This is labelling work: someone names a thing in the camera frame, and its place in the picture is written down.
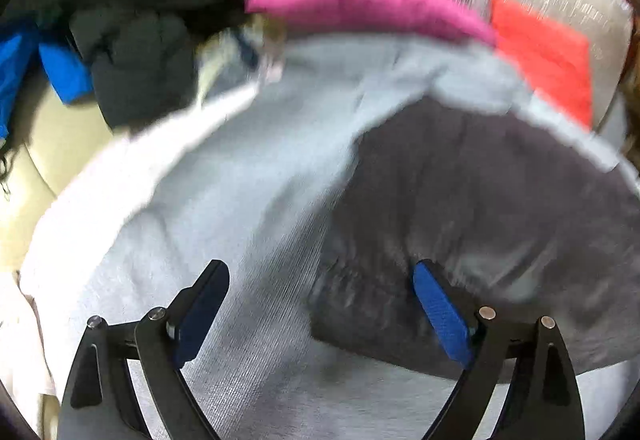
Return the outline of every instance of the pile of clothes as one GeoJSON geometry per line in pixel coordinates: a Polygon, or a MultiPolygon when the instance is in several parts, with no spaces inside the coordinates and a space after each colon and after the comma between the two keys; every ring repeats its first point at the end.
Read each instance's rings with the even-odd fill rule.
{"type": "Polygon", "coordinates": [[[244,0],[11,0],[0,21],[0,138],[31,56],[63,102],[95,92],[111,128],[193,101],[199,40],[244,16],[244,0]]]}

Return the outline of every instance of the white cloth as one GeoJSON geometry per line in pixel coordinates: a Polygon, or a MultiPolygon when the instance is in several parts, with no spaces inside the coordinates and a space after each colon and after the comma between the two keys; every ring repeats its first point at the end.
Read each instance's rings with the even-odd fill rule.
{"type": "Polygon", "coordinates": [[[0,273],[0,380],[31,428],[42,438],[43,394],[55,395],[38,320],[16,283],[0,273]]]}
{"type": "MultiPolygon", "coordinates": [[[[257,91],[257,84],[247,84],[202,108],[172,113],[136,136],[117,138],[67,186],[38,222],[20,271],[22,291],[42,308],[60,311],[40,315],[43,328],[56,329],[60,324],[51,321],[71,314],[120,228],[146,206],[165,173],[189,149],[248,107],[257,91]]],[[[39,334],[31,337],[35,338],[40,341],[39,334]]],[[[50,358],[56,350],[44,346],[49,365],[60,362],[50,358]]],[[[64,382],[55,390],[62,400],[64,382]]]]}

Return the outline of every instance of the red cloth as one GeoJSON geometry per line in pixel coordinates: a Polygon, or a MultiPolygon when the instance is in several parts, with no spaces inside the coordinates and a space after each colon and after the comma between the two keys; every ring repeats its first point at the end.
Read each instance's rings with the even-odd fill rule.
{"type": "Polygon", "coordinates": [[[491,23],[498,54],[519,67],[536,94],[591,128],[587,37],[515,0],[492,0],[491,23]]]}

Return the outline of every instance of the blue gripper pad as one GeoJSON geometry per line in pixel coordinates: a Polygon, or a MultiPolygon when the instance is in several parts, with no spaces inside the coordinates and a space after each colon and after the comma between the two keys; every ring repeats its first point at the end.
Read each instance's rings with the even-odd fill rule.
{"type": "Polygon", "coordinates": [[[414,268],[414,290],[449,359],[468,367],[473,359],[469,328],[422,261],[414,268]]]}
{"type": "Polygon", "coordinates": [[[171,303],[167,325],[175,341],[176,368],[182,368],[198,355],[228,289],[228,267],[223,261],[212,260],[196,283],[180,290],[171,303]]]}

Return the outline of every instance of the metal screw head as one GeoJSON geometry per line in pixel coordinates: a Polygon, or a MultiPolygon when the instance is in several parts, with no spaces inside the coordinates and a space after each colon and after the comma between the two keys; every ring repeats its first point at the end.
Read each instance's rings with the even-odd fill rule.
{"type": "Polygon", "coordinates": [[[540,322],[545,328],[551,329],[556,326],[556,322],[554,321],[554,319],[552,317],[549,317],[548,315],[543,316],[542,319],[540,319],[540,322]]]}
{"type": "Polygon", "coordinates": [[[100,326],[101,323],[102,323],[102,318],[99,315],[92,315],[86,321],[86,325],[89,328],[91,328],[91,330],[93,330],[94,328],[97,328],[98,326],[100,326]]]}
{"type": "Polygon", "coordinates": [[[478,313],[485,319],[493,319],[495,317],[495,310],[490,306],[483,306],[478,313]]]}
{"type": "Polygon", "coordinates": [[[151,321],[159,321],[160,319],[162,319],[166,314],[166,309],[164,309],[161,306],[156,306],[154,309],[151,309],[149,311],[149,319],[151,319],[151,321]]]}

